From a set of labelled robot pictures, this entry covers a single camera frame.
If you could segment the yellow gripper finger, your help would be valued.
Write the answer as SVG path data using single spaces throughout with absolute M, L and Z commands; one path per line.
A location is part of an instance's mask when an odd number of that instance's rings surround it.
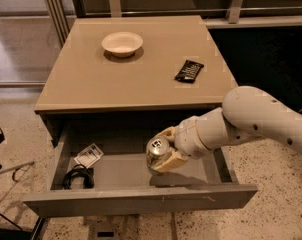
M 170 126 L 157 134 L 157 137 L 163 137 L 168 142 L 173 143 L 175 141 L 175 132 L 176 128 L 174 126 Z
M 177 150 L 171 150 L 169 157 L 156 163 L 152 169 L 159 173 L 165 173 L 183 166 L 187 161 L 187 156 Z

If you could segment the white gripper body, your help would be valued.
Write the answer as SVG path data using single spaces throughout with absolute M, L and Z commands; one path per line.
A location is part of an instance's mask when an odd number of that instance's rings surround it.
M 211 151 L 202 143 L 197 123 L 199 118 L 192 116 L 175 127 L 174 146 L 183 155 L 192 159 L 200 159 Z

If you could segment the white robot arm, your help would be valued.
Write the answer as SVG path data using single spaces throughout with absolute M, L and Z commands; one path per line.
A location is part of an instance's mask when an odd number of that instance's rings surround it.
M 147 164 L 154 174 L 183 166 L 224 147 L 259 138 L 277 141 L 302 154 L 302 114 L 256 87 L 229 91 L 222 105 L 168 127 L 147 144 Z

